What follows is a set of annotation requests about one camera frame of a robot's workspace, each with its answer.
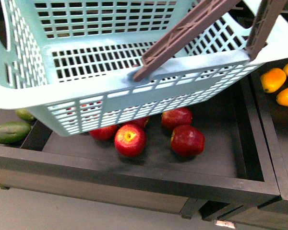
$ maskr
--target produce bin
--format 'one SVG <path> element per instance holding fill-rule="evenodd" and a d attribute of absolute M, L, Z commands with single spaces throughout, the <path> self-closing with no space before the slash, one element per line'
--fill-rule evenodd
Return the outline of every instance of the produce bin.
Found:
<path fill-rule="evenodd" d="M 61 137 L 37 121 L 20 147 L 0 145 L 0 186 L 187 217 L 207 201 L 257 207 L 279 196 L 247 78 L 189 108 L 206 137 L 195 158 L 171 151 L 160 114 L 151 116 L 146 148 L 134 159 L 120 156 L 113 140 Z M 0 110 L 0 123 L 12 119 L 10 112 Z"/>
<path fill-rule="evenodd" d="M 260 1 L 245 0 L 256 14 Z M 268 61 L 288 58 L 280 16 L 249 62 L 250 28 L 224 14 L 141 82 L 142 54 L 196 0 L 2 0 L 0 108 L 27 108 L 61 136 L 207 101 Z"/>

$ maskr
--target shopping basket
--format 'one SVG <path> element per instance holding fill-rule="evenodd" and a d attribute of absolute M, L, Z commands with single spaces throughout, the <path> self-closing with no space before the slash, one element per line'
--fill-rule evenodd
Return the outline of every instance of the shopping basket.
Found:
<path fill-rule="evenodd" d="M 244 3 L 256 14 L 259 0 Z M 1 0 L 0 108 L 27 108 L 61 136 L 206 101 L 262 64 L 288 58 L 279 16 L 254 61 L 251 29 L 225 13 L 139 82 L 141 56 L 196 0 Z"/>

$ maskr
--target floor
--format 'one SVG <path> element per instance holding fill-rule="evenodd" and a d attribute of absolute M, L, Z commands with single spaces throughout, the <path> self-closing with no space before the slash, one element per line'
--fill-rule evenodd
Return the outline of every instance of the floor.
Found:
<path fill-rule="evenodd" d="M 0 230 L 226 230 L 200 217 L 11 188 L 0 190 Z M 236 224 L 238 230 L 264 230 Z"/>

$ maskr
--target basket grid holes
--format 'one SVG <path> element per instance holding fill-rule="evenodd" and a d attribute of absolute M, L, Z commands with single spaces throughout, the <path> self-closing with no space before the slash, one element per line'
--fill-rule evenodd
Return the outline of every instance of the basket grid holes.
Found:
<path fill-rule="evenodd" d="M 35 3 L 49 39 L 166 30 L 175 5 L 176 1 Z"/>
<path fill-rule="evenodd" d="M 8 3 L 8 16 L 11 20 L 14 47 L 17 61 L 6 63 L 7 83 L 16 89 L 47 84 L 40 48 L 30 32 L 15 1 Z"/>

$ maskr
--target basket handle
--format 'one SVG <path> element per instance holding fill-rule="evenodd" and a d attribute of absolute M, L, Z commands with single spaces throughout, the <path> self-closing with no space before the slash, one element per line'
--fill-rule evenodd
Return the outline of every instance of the basket handle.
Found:
<path fill-rule="evenodd" d="M 142 56 L 143 67 L 133 76 L 140 81 L 155 71 L 240 0 L 202 0 Z"/>
<path fill-rule="evenodd" d="M 140 81 L 155 71 L 239 2 L 239 0 L 202 0 L 143 54 L 143 67 L 134 74 L 133 80 Z M 261 1 L 246 47 L 250 61 L 254 60 L 264 47 L 286 2 L 287 0 Z"/>
<path fill-rule="evenodd" d="M 245 50 L 249 53 L 250 61 L 254 61 L 264 48 L 265 42 L 286 2 L 287 0 L 261 1 L 245 47 Z"/>

